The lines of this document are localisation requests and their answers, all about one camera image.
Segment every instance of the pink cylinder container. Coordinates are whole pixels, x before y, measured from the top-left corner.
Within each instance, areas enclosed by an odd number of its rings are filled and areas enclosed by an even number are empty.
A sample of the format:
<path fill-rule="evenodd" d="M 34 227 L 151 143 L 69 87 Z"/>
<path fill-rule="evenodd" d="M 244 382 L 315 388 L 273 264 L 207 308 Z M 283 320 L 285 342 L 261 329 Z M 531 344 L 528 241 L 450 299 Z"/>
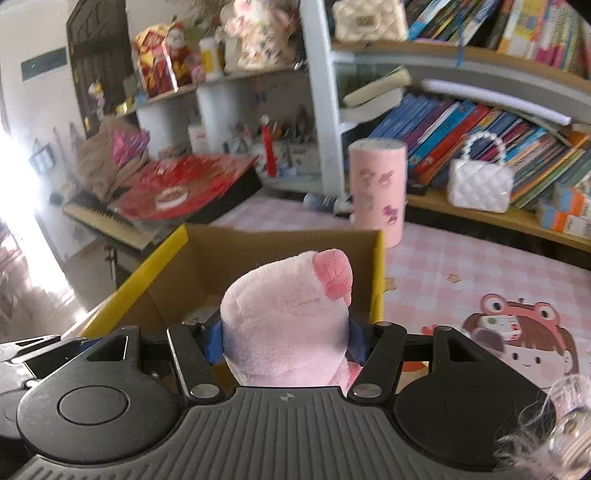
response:
<path fill-rule="evenodd" d="M 386 248 L 398 245 L 406 205 L 406 145 L 364 138 L 349 146 L 349 161 L 355 228 L 383 230 Z"/>

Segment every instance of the pink gingham tablecloth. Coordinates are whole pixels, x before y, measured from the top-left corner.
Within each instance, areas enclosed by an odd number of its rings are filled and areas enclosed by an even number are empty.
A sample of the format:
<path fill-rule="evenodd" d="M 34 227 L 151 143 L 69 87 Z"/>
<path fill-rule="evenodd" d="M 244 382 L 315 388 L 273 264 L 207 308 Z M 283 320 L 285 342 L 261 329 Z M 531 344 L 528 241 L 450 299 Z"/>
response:
<path fill-rule="evenodd" d="M 350 228 L 348 221 L 309 212 L 299 202 L 263 196 L 250 198 L 215 225 L 250 231 Z M 469 335 L 474 314 L 512 309 L 524 330 L 535 320 L 546 323 L 543 332 L 551 334 L 539 345 L 531 335 L 521 344 L 507 342 L 507 363 L 541 388 L 564 373 L 591 374 L 591 273 L 586 270 L 407 223 L 402 242 L 387 251 L 386 277 L 385 320 L 409 333 L 452 325 Z"/>

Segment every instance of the metal screw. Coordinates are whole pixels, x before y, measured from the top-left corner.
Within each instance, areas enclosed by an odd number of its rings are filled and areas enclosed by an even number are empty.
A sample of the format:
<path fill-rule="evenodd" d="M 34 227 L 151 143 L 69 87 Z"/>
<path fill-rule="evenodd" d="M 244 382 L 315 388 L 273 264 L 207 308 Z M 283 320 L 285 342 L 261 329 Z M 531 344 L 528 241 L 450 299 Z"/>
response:
<path fill-rule="evenodd" d="M 200 385 L 195 385 L 191 389 L 191 395 L 195 398 L 202 398 L 204 400 L 208 400 L 210 398 L 215 398 L 219 395 L 220 389 L 212 384 L 204 383 Z"/>
<path fill-rule="evenodd" d="M 362 383 L 353 388 L 353 395 L 359 398 L 377 398 L 382 394 L 382 389 L 373 383 Z"/>

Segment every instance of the pearl handle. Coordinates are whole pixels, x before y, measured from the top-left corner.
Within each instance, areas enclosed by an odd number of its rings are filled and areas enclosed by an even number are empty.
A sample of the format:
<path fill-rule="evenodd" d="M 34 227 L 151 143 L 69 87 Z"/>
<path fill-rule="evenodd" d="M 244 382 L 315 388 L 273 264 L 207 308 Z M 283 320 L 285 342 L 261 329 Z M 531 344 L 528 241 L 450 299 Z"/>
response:
<path fill-rule="evenodd" d="M 477 134 L 469 136 L 466 142 L 464 143 L 464 147 L 462 149 L 462 160 L 471 160 L 470 150 L 472 149 L 474 143 L 480 140 L 481 138 L 487 138 L 495 144 L 499 151 L 499 153 L 496 156 L 496 160 L 500 165 L 504 165 L 505 159 L 507 157 L 505 143 L 503 142 L 501 137 L 491 132 L 478 132 Z"/>

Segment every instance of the book stack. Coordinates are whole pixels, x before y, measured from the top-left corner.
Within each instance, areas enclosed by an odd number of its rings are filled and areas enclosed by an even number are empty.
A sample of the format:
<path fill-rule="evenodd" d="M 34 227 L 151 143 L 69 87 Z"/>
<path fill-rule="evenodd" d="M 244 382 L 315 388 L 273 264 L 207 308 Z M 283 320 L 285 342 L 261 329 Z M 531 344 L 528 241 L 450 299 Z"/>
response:
<path fill-rule="evenodd" d="M 538 123 L 469 100 L 409 93 L 370 137 L 405 142 L 409 175 L 422 185 L 443 189 L 450 161 L 460 157 L 466 139 L 482 131 L 494 133 L 503 139 L 507 165 L 514 172 L 512 205 L 533 212 L 540 199 L 551 197 L 553 185 L 582 189 L 591 180 L 591 150 L 584 149 L 589 135 L 573 131 L 563 138 Z M 493 161 L 497 153 L 490 141 L 482 139 L 470 157 Z"/>
<path fill-rule="evenodd" d="M 591 27 L 566 0 L 411 0 L 409 40 L 472 45 L 586 78 Z"/>

